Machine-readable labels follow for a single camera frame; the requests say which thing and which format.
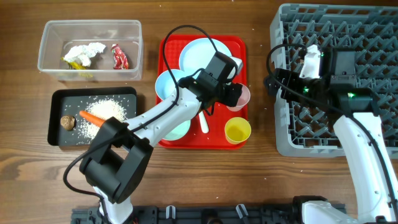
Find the yellow cup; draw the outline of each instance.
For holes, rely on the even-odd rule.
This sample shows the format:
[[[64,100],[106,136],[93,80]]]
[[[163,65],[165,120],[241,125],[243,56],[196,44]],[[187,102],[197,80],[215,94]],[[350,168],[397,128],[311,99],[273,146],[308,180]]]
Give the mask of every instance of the yellow cup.
[[[225,124],[225,137],[231,144],[239,144],[246,141],[251,134],[251,127],[248,121],[243,118],[231,118]]]

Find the brown round object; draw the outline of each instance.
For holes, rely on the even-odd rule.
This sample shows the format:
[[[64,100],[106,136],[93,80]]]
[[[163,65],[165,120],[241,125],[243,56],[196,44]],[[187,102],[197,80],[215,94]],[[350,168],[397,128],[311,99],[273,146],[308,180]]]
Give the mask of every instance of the brown round object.
[[[75,127],[75,118],[70,115],[65,115],[61,118],[61,126],[67,131],[71,131]]]

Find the green bowl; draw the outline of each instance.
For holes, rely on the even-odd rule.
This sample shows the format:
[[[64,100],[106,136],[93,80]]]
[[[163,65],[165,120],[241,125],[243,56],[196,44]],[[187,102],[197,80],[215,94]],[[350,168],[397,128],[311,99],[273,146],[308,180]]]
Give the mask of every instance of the green bowl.
[[[166,134],[163,139],[168,141],[178,140],[188,133],[190,126],[191,121],[185,121],[182,124],[178,125],[176,128],[174,128],[170,133]]]

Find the pink cup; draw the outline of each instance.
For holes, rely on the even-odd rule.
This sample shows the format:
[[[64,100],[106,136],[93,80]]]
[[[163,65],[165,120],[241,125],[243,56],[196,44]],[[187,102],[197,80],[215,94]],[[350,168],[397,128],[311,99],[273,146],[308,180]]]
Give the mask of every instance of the pink cup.
[[[243,85],[242,83],[240,83],[240,84],[242,85],[242,95],[241,95],[241,97],[239,97],[238,103],[236,104],[236,106],[234,106],[234,107],[227,106],[227,108],[230,111],[239,111],[244,107],[244,105],[249,103],[249,100],[250,100],[249,88],[246,87],[245,85]]]

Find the red tray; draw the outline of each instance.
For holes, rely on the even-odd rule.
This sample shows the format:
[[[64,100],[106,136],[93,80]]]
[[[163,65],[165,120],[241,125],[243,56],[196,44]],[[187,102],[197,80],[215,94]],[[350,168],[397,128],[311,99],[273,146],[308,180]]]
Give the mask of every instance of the red tray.
[[[205,37],[204,35],[171,35],[166,43],[166,57],[170,68],[180,69],[178,60],[182,49],[191,41]],[[232,53],[232,56],[240,58],[243,61],[241,73],[235,77],[234,83],[247,84],[246,79],[246,46],[244,42],[236,36],[231,35],[211,35],[212,38],[224,43]],[[163,61],[162,43],[159,48],[159,67],[158,76],[167,70]],[[162,100],[156,96],[156,104]],[[248,106],[246,105],[240,111],[232,112],[225,105],[216,103],[213,116],[205,117],[209,126],[209,133],[203,134],[200,129],[199,117],[196,116],[191,120],[189,132],[179,140],[166,141],[161,140],[159,145],[164,148],[171,149],[239,149],[246,142],[240,144],[230,144],[225,138],[224,127],[226,122],[233,117],[248,118]]]

